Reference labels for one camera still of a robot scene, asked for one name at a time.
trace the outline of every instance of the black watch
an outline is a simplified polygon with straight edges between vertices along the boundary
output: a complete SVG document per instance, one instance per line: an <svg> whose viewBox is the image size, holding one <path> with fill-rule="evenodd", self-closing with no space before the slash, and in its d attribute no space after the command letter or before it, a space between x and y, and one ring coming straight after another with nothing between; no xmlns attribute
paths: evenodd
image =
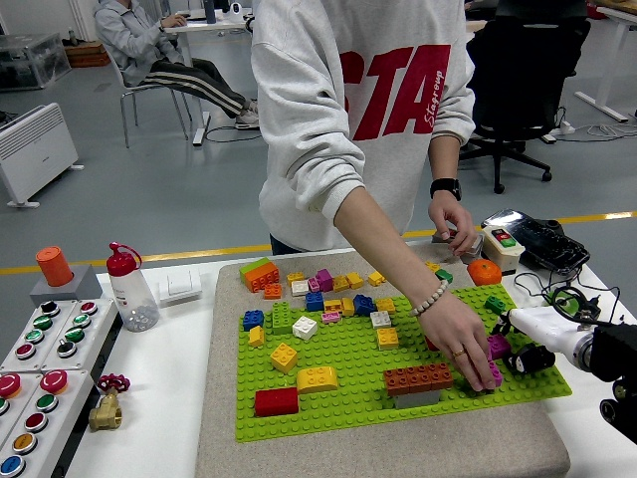
<svg viewBox="0 0 637 478"><path fill-rule="evenodd" d="M460 188L460 181L458 179L452 179L451 177L443 177L441 179L436 179L431 183L431 187L429 188L429 194L431 198L434 198L434 192L436 191L449 191L456 199L460 200L462 198L462 189Z"/></svg>

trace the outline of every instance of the person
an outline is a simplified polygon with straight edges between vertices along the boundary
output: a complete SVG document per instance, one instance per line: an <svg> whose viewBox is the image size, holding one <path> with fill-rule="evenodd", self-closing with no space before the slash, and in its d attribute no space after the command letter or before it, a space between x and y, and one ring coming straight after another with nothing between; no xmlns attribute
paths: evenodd
<svg viewBox="0 0 637 478"><path fill-rule="evenodd" d="M237 129L259 127L257 102L234 92L212 62L193 58L192 67L184 65L164 33L165 28L186 25L181 15L154 22L137 0L100 0L95 19L98 36L128 86L166 86L217 105L235 119Z"/></svg>
<svg viewBox="0 0 637 478"><path fill-rule="evenodd" d="M418 314L428 339L473 389L495 388L481 319L401 237L428 156L438 232L455 225L457 256L477 238L457 187L474 128L464 2L262 0L255 13L273 252L352 246L412 307L433 302Z"/></svg>

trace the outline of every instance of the orange cap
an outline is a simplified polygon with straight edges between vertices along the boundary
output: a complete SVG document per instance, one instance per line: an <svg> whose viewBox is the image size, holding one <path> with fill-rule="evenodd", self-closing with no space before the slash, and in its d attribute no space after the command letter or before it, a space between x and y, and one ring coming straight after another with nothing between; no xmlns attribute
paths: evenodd
<svg viewBox="0 0 637 478"><path fill-rule="evenodd" d="M42 249L36 254L36 261L51 287L64 286L73 280L73 272L58 246Z"/></svg>

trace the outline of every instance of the gray floor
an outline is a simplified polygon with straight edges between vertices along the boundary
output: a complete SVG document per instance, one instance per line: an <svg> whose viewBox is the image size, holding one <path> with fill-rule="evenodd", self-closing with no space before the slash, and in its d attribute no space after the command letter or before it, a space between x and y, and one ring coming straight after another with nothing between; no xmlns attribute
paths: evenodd
<svg viewBox="0 0 637 478"><path fill-rule="evenodd" d="M594 96L614 33L610 20L592 21L577 76L566 81L562 104L575 127L610 124L610 117L577 99L573 92ZM218 37L202 34L192 45L200 58L213 60L233 88L256 94L249 66L248 34ZM622 52L609 105L632 115L637 109L637 33ZM12 268L35 266L41 248L58 245L70 262L104 260L108 243L119 241L142 255L263 245L268 231L258 212L258 193L266 174L262 139L229 143L206 142L193 147L184 140L167 91L139 97L140 125L130 127L130 149L123 142L119 114L120 88L111 66L74 69L42 91L0 94L0 110L24 113L37 105L60 104L80 155L81 172L65 172L40 191L34 210L5 207L10 197L0 187L0 357L33 312L29 292L37 273ZM231 125L220 110L211 109L213 127ZM631 117L629 124L636 124ZM221 139L254 135L247 131L218 131ZM591 139L585 132L566 136ZM479 223L490 214L514 208L538 218L563 218L637 210L637 139L611 142L528 144L529 155L548 162L553 181L540 182L541 171L508 161L503 166L506 191L496 195L493 166L487 159L462 163L463 203ZM411 230L432 229L427 216L430 178L422 188ZM637 219L566 224L566 233L591 253L589 265L609 286L618 286L621 299L635 314L633 239ZM221 256L224 260L237 256ZM159 267L174 262L155 262Z"/></svg>

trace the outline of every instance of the beaded bracelet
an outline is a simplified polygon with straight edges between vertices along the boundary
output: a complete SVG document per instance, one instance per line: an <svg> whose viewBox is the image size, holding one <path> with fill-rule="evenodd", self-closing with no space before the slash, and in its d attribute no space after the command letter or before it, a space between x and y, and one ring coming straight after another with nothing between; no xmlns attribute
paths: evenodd
<svg viewBox="0 0 637 478"><path fill-rule="evenodd" d="M446 279L443 279L442 281L440 281L440 287L436 290L436 292L434 292L433 295L429 299L427 299L425 302L423 302L420 306L409 311L409 315L411 317L417 317L421 315L423 312L425 312L427 309L433 306L438 299L440 299L440 296L443 295L443 293L447 290L448 286L449 286L449 282Z"/></svg>

